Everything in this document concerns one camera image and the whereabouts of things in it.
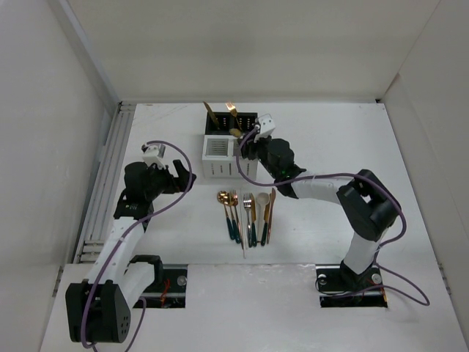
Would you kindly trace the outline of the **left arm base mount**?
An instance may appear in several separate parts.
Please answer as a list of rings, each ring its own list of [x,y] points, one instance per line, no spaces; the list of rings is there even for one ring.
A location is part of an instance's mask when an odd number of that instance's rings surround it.
[[[188,265],[163,264],[154,282],[139,296],[145,298],[147,309],[185,308]]]

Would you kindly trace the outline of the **rose gold spoon green handle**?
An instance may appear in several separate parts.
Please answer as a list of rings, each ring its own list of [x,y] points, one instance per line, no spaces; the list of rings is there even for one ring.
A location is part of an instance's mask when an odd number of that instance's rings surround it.
[[[219,191],[217,193],[217,200],[224,207],[224,215],[225,215],[226,225],[227,225],[228,232],[229,232],[229,237],[233,241],[235,239],[235,233],[232,228],[232,223],[230,221],[228,210],[227,210],[227,205],[229,204],[228,194],[225,191]]]

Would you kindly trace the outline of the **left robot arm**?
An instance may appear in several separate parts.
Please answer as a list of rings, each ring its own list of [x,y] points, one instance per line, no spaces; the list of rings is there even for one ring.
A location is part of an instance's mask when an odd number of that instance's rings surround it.
[[[99,342],[122,343],[130,329],[131,310],[147,289],[164,280],[157,255],[134,255],[149,221],[158,212],[161,194],[185,196],[196,180],[191,165],[173,162],[172,174],[160,163],[133,162],[125,167],[125,188],[119,196],[109,236],[89,273],[65,293],[70,339],[84,348]]]

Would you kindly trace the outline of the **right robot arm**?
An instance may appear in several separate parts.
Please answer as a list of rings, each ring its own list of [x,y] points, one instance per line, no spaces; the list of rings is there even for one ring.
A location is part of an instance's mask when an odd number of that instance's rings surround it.
[[[277,188],[285,197],[341,206],[354,233],[341,262],[339,279],[349,289],[363,284],[384,233],[402,215],[401,205],[376,175],[368,169],[357,174],[315,175],[295,163],[289,142],[270,136],[244,136],[240,153],[250,161],[259,161],[273,178],[265,187]]]

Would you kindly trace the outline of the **white ceramic spoon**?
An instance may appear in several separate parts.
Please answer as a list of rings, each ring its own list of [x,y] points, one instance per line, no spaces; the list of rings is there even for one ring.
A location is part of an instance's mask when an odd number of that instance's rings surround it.
[[[259,205],[259,239],[262,246],[265,245],[266,239],[264,236],[264,225],[266,224],[265,220],[265,211],[267,206],[270,203],[270,195],[268,193],[262,192],[258,194],[256,201]]]

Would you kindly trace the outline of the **gold fork green handle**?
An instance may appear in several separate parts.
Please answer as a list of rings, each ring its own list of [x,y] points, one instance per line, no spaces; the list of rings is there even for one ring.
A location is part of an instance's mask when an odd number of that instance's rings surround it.
[[[237,108],[236,108],[235,104],[233,104],[231,101],[229,101],[229,102],[226,102],[225,105],[226,105],[226,108],[228,109],[229,113],[231,114],[231,116],[234,119],[235,128],[238,129],[239,131],[243,131],[242,126],[239,122],[239,119],[237,118]]]

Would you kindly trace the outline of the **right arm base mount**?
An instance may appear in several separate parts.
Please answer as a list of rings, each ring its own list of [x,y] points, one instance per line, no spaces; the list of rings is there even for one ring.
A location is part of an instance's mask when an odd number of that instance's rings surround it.
[[[322,308],[387,308],[380,270],[371,267],[357,282],[345,279],[339,264],[317,265],[315,287]]]

